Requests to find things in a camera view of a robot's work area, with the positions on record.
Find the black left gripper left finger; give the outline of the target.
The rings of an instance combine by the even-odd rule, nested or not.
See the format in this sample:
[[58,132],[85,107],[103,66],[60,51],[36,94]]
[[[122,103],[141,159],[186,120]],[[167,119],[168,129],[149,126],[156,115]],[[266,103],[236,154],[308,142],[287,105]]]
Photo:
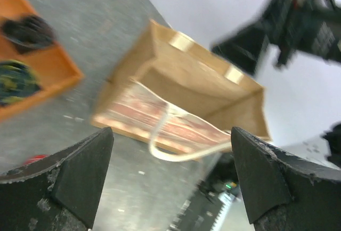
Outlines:
[[113,141],[112,129],[102,128],[1,174],[1,230],[92,229]]

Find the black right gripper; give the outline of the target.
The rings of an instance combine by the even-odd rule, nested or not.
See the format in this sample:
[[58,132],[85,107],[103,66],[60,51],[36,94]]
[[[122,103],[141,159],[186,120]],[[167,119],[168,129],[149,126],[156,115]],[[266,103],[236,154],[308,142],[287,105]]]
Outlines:
[[270,0],[259,18],[214,43],[212,53],[253,76],[270,44],[280,51],[277,69],[296,51],[340,63],[340,5],[336,0]]

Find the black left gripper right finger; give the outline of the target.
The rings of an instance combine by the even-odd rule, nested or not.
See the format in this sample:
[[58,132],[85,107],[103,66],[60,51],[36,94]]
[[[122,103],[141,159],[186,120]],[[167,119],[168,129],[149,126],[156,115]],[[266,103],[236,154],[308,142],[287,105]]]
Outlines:
[[340,230],[340,170],[307,161],[240,127],[231,145],[255,230]]

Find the tan canvas tote bag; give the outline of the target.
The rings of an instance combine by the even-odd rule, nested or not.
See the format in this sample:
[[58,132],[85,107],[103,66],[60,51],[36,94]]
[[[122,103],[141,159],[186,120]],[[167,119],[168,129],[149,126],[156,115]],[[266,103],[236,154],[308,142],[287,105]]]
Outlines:
[[270,140],[264,88],[153,20],[105,81],[91,122],[147,143],[169,162],[230,151],[233,127]]

